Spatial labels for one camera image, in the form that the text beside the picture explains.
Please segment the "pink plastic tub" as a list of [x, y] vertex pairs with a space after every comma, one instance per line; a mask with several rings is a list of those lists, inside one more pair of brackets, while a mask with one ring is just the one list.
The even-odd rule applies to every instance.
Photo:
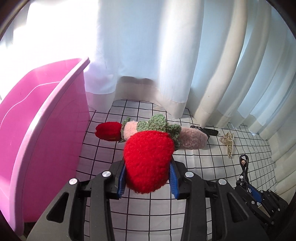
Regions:
[[1, 212], [22, 235], [75, 176], [89, 123], [89, 59], [28, 72], [1, 102]]

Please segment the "pearl hair claw clip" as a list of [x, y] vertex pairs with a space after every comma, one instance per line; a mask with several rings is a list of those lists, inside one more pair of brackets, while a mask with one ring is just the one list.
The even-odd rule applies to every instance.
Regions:
[[227, 156], [232, 157], [234, 146], [234, 133], [228, 132], [220, 138], [220, 142], [226, 146]]

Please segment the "pink strawberry plush headband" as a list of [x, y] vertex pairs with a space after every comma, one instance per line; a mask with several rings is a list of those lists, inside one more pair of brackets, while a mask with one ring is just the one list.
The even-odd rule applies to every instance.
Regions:
[[125, 144], [126, 184], [140, 194], [154, 192], [167, 183], [175, 151], [203, 149], [208, 141], [200, 130], [170, 124], [162, 114], [149, 120], [126, 118], [123, 123], [101, 123], [95, 128], [95, 135], [104, 141]]

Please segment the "black digital wristwatch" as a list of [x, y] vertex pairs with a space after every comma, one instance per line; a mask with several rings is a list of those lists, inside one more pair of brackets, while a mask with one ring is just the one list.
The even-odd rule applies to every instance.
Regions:
[[190, 128], [200, 130], [201, 132], [206, 134], [208, 138], [210, 138], [211, 136], [217, 136], [219, 133], [217, 130], [210, 129], [210, 128], [203, 128], [203, 127], [195, 126], [195, 125], [191, 125]]

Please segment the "white curtain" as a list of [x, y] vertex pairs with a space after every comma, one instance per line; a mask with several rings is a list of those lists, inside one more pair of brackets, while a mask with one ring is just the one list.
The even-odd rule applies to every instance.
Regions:
[[267, 1], [29, 1], [1, 37], [1, 98], [30, 70], [88, 57], [88, 105], [159, 104], [269, 141], [295, 190], [295, 37]]

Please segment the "white grid tablecloth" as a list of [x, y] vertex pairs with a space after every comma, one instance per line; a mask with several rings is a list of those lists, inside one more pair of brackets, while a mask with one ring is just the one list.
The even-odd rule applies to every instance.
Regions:
[[[105, 112], [93, 108], [89, 110], [90, 121], [86, 130], [76, 178], [85, 181], [108, 170], [111, 163], [121, 160], [124, 144], [107, 142], [95, 137], [98, 124], [106, 121], [123, 122], [126, 118], [135, 121], [147, 120], [155, 114], [162, 114], [170, 123], [183, 127], [196, 125], [190, 111], [185, 109], [181, 118], [173, 118], [162, 107], [135, 100], [117, 100]], [[210, 137], [205, 149], [178, 150], [176, 161], [205, 180], [224, 178], [232, 186], [241, 174], [239, 156], [249, 157], [248, 177], [258, 190], [275, 190], [275, 163], [271, 159], [268, 141], [249, 131], [246, 125], [235, 128], [228, 124], [218, 130], [218, 136]], [[220, 138], [226, 133], [234, 133], [232, 157], [229, 158], [226, 146]], [[111, 214], [116, 240], [179, 240], [185, 214], [185, 201], [175, 200], [170, 186], [165, 185], [150, 194], [136, 194], [126, 190], [119, 200], [112, 200]]]

